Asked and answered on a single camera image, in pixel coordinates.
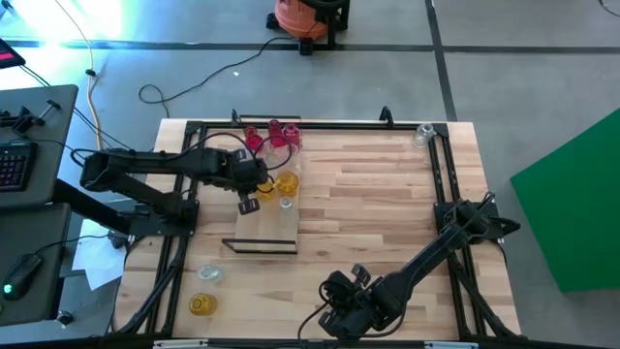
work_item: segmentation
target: computer mouse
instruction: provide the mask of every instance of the computer mouse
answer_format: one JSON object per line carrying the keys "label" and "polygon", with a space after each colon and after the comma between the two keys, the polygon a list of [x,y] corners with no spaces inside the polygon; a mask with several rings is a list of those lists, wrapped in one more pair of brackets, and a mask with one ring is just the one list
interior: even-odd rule
{"label": "computer mouse", "polygon": [[42,263],[43,258],[37,254],[21,255],[4,278],[2,297],[7,301],[17,301],[25,296]]}

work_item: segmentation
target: gray floor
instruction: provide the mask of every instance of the gray floor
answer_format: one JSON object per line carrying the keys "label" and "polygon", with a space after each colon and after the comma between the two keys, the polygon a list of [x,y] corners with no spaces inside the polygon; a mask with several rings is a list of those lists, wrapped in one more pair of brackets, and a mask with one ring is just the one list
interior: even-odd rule
{"label": "gray floor", "polygon": [[[16,7],[26,0],[14,0]],[[271,0],[188,0],[183,7],[146,0],[76,1],[90,38],[145,42],[261,43]],[[620,10],[619,1],[608,1]],[[444,45],[521,47],[619,47],[620,18],[596,0],[435,0]],[[51,13],[53,6],[41,11]],[[53,16],[29,25],[4,14],[0,36],[77,39],[71,23]],[[57,30],[46,30],[45,25]],[[430,45],[423,0],[355,0],[347,44]],[[83,49],[20,48],[30,68],[51,83],[80,87],[77,105],[87,115]],[[94,93],[103,128],[139,149],[152,146],[160,106],[142,104],[140,86],[155,83],[166,95],[221,66],[251,55],[242,50],[95,50],[100,81]],[[447,54],[456,115],[473,121],[489,188],[503,215],[523,224],[507,239],[511,286],[523,333],[534,339],[620,347],[620,291],[561,294],[512,191],[512,175],[619,107],[619,54]],[[169,103],[171,117],[228,117],[242,113],[375,119],[383,105],[398,120],[445,120],[432,52],[266,51],[205,87]],[[0,71],[0,89],[34,86],[18,69]],[[68,144],[93,147],[91,133],[75,119]],[[78,182],[64,161],[61,177]],[[100,200],[117,196],[103,194]],[[101,334],[112,287],[91,295],[85,280],[72,281],[63,304],[78,321],[61,331],[53,323],[0,329],[0,342]],[[40,329],[34,336],[34,329]]]}

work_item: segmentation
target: black desk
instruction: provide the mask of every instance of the black desk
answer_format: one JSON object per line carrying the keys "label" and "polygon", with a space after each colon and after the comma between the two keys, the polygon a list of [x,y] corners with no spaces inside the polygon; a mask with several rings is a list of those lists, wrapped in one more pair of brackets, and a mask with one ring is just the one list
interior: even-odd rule
{"label": "black desk", "polygon": [[[53,204],[0,214],[0,277],[4,278],[19,256],[34,253],[40,247],[66,238],[71,209],[67,204]],[[3,309],[0,326],[55,319],[62,290],[58,277],[62,245],[47,248],[44,259],[28,293],[18,301],[0,297]]]}
{"label": "black desk", "polygon": [[[61,110],[51,110],[44,118],[46,124],[32,126],[26,132],[26,136],[31,140],[64,143],[69,133],[77,95],[78,87],[75,85],[0,91],[0,110],[16,115],[21,106],[25,106],[33,114],[39,115],[48,106],[46,100],[53,100],[60,105]],[[18,136],[10,128],[0,128],[0,143],[15,139],[18,139]],[[64,147],[57,143],[39,142],[37,158],[26,190],[2,193],[0,209],[37,206],[51,202],[64,150]]]}

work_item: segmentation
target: white cable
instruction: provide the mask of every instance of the white cable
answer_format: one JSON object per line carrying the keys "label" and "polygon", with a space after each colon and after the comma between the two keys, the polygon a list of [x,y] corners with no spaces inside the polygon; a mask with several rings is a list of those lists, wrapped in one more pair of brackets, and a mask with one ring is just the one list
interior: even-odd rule
{"label": "white cable", "polygon": [[[60,4],[60,2],[58,0],[54,0],[54,1],[58,5],[58,7],[60,7],[60,9],[65,13],[65,15],[67,15],[67,17],[71,20],[71,22],[74,24],[77,31],[81,35],[82,39],[84,39],[84,42],[86,43],[86,46],[88,47],[88,53],[90,54],[89,70],[94,72],[95,71],[95,59],[93,58],[93,49],[90,47],[90,42],[88,41],[88,39],[86,39],[84,32],[82,32],[81,29],[79,28],[78,23],[71,17],[71,15],[69,15],[67,10],[65,10],[65,8]],[[95,121],[95,126],[96,126],[96,131],[97,131],[97,148],[101,150],[101,133],[99,132],[99,129],[100,129],[99,115],[97,114],[97,111],[95,110],[95,106],[93,105],[93,100],[92,100],[92,94],[93,94],[93,89],[94,89],[93,79],[94,77],[92,77],[91,75],[88,75],[86,101],[88,102],[88,108],[90,109],[90,112],[93,114],[93,120]]]}

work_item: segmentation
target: white paper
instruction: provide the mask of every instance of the white paper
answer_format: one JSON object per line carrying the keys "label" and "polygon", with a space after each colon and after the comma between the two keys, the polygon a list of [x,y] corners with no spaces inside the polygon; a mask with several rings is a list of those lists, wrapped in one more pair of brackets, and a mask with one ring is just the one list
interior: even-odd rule
{"label": "white paper", "polygon": [[[84,219],[79,235],[105,237],[108,233],[108,228]],[[125,254],[125,247],[115,249],[108,238],[82,238],[77,242],[73,270],[85,270],[94,290],[123,274]]]}

